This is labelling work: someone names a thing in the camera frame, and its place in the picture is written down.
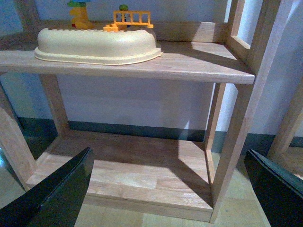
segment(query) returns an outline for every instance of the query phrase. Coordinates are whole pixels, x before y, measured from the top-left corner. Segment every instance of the wooden shelf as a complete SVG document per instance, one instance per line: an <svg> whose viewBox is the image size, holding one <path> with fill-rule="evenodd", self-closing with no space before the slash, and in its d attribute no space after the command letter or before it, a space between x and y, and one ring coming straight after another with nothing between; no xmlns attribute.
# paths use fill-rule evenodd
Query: wooden shelf
<svg viewBox="0 0 303 227"><path fill-rule="evenodd" d="M222 44L160 42L164 54L151 61L103 66L42 61L34 57L37 43L20 43L0 51L0 72L174 79L253 84L255 76Z"/></svg>
<svg viewBox="0 0 303 227"><path fill-rule="evenodd" d="M71 131L55 143L37 161L38 169L27 181L30 187L91 147L95 163L88 199L107 205L130 203L141 212L165 208L175 217L210 219L213 208L202 143L83 131Z"/></svg>

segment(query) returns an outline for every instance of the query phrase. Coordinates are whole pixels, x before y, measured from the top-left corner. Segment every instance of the wooden leg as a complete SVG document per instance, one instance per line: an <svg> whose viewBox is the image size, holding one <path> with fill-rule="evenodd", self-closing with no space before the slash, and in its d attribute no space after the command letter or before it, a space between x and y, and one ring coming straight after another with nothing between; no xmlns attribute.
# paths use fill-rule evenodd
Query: wooden leg
<svg viewBox="0 0 303 227"><path fill-rule="evenodd" d="M207 129L205 133L204 151L207 165L208 180L210 185L212 185L212 183L214 182L214 164L211 150L214 142L214 134L216 132L216 126L219 119L225 87L226 84L216 83L215 85L212 106L210 109Z"/></svg>
<svg viewBox="0 0 303 227"><path fill-rule="evenodd" d="M218 215L257 107L257 103L250 103L253 86L237 86L237 88L239 88L238 97L212 185L214 212L211 222L214 222Z"/></svg>
<svg viewBox="0 0 303 227"><path fill-rule="evenodd" d="M70 127L64 109L64 104L59 89L57 76L41 74L40 80L53 115L53 121L55 123L57 132L59 136L64 136L70 131Z"/></svg>
<svg viewBox="0 0 303 227"><path fill-rule="evenodd" d="M279 132L276 135L273 144L270 147L267 157L274 162L279 162L281 155L285 153L303 121L303 78L298 85L296 93L289 105L280 125Z"/></svg>
<svg viewBox="0 0 303 227"><path fill-rule="evenodd" d="M3 108L12 119L15 119L15 111L4 92L1 83L0 83L0 107Z"/></svg>
<svg viewBox="0 0 303 227"><path fill-rule="evenodd" d="M35 0L13 0L24 31L39 33L41 23Z"/></svg>
<svg viewBox="0 0 303 227"><path fill-rule="evenodd" d="M15 119L0 107L0 147L25 190L37 169L36 162Z"/></svg>

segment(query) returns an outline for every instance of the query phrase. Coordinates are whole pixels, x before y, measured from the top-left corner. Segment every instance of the wooden frame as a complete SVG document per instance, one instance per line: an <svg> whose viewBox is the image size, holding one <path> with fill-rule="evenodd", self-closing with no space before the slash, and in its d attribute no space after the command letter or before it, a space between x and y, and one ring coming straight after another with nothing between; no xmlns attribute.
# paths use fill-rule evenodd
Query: wooden frame
<svg viewBox="0 0 303 227"><path fill-rule="evenodd" d="M303 121L303 79L298 85L297 90L285 114L278 134L276 135L270 150L268 158L280 164L285 169L303 178L303 173L299 166L302 166L302 148L289 148L294 134Z"/></svg>
<svg viewBox="0 0 303 227"><path fill-rule="evenodd" d="M36 8L35 0L13 0L16 11L21 20L23 31L13 35L1 37L3 47L12 43L18 44L24 41L36 39L41 27L41 20Z"/></svg>
<svg viewBox="0 0 303 227"><path fill-rule="evenodd" d="M222 205L222 201L225 197L232 173L236 167L238 158L241 154L241 149L252 124L258 101L272 65L283 29L286 26L291 5L292 3L289 0L263 1L257 29L255 31L251 46L247 45L236 36L244 6L243 0L232 1L232 10L228 24L208 23L208 30L204 31L200 30L202 23L188 23L186 26L191 27L190 29L192 31L199 31L199 37L194 34L191 36L183 36L177 39L178 41L191 42L216 42L219 40L221 43L226 43L233 53L237 55L237 58L234 58L228 49L220 44L176 44L172 42L163 43L165 48L164 52L167 51L171 53L169 55L170 58L168 55L163 54L163 56L159 59L146 62L145 64L136 64L135 67L132 65L121 67L81 65L80 67L76 67L74 64L70 63L49 63L36 60L34 59L32 52L15 53L6 50L4 52L5 57L3 57L0 52L0 71L13 70L40 74L40 79L49 101L55 125L59 133L58 138L35 163L30 158L29 149L26 146L25 141L22 140L22 134L20 134L16 124L12 123L10 116L6 114L3 108L0 109L0 113L3 116L0 118L0 125L9 125L8 130L5 133L2 132L0 135L0 144L6 146L6 155L9 156L8 160L12 164L15 171L25 173L24 175L18 175L21 182L25 183L27 186L33 186L39 182L41 180L41 175L48 174L42 174L42 172L46 170L46 167L44 166L47 166L47 161L51 160L52 158L54 158L53 160L58 160L58 157L61 154L60 149L67 145L71 146L77 140L85 138L97 141L106 141L108 138L110 141L116 142L123 140L123 145L121 146L125 146L128 140L131 140L133 143L138 142L138 145L141 144L142 146L143 144L154 145L157 144L158 141L148 138L135 139L133 137L115 135L110 136L102 133L71 131L68 126L68 119L64 110L64 105L55 74L83 74L88 76L99 76L100 73L102 73L103 76L213 82L217 84L215 86L205 143L192 143L185 141L179 142L179 144L176 145L175 142L173 143L167 140L161 140L160 142L161 144L163 143L165 146L168 146L168 150L171 149L171 146L173 145L174 147L178 146L179 151L182 152L183 149L184 152L204 151L205 158L200 157L200 159L205 162L212 205L210 206L210 203L207 202L207 197L203 196L198 198L202 200L201 203L199 202L195 208L192 208L190 205L175 204L172 201L165 201L165 203L160 203L161 206L170 205L171 210L168 213L162 213L155 211L157 206L159 206L159 203L157 203L157 201L153 201L152 198L148 202L140 202L140 209L144 210L144 212L156 212L157 214L169 216L173 216L174 213L178 213L178 217L181 218L191 218L213 223ZM168 25L169 23L162 23L161 26L165 27ZM223 36L223 34L226 34L226 31L224 32L222 27L229 28L227 29L226 36ZM203 34L208 35L206 39L201 38ZM166 34L164 34L162 31L162 34L160 35L160 37L162 37L161 39L165 41L175 41L175 36L176 31ZM210 50L215 51L215 54L209 53ZM174 60L176 63L174 65L170 65L171 58L175 58ZM214 140L215 126L218 121L225 83L234 83L236 85L236 88L238 89L238 97L232 113L232 118L224 142L220 162L217 171L214 172L210 151ZM16 141L14 142L14 145L8 142L14 140ZM20 150L22 154L16 155L16 150ZM66 159L62 157L59 164L63 162L63 160ZM33 173L33 171L36 169L37 172L39 172L37 175ZM99 195L98 200L94 200L93 197L96 195L96 191L100 191L97 186L98 182L92 183L92 188L88 191L88 203L91 202L95 205L106 204L108 206L116 207L122 206L126 209L132 209L131 207L133 207L135 209L136 205L134 205L134 202L140 200L138 197L136 197L135 200L131 200L133 197L130 196L125 198L125 195L120 195L123 202L118 202L117 200L119 200L119 196L113 198L113 195L107 195L103 199L102 196ZM129 207L125 206L125 203L128 200L132 203L132 205Z"/></svg>
<svg viewBox="0 0 303 227"><path fill-rule="evenodd" d="M15 119L15 111L11 106L9 99L7 98L5 91L3 90L2 84L0 83L0 107L10 116Z"/></svg>

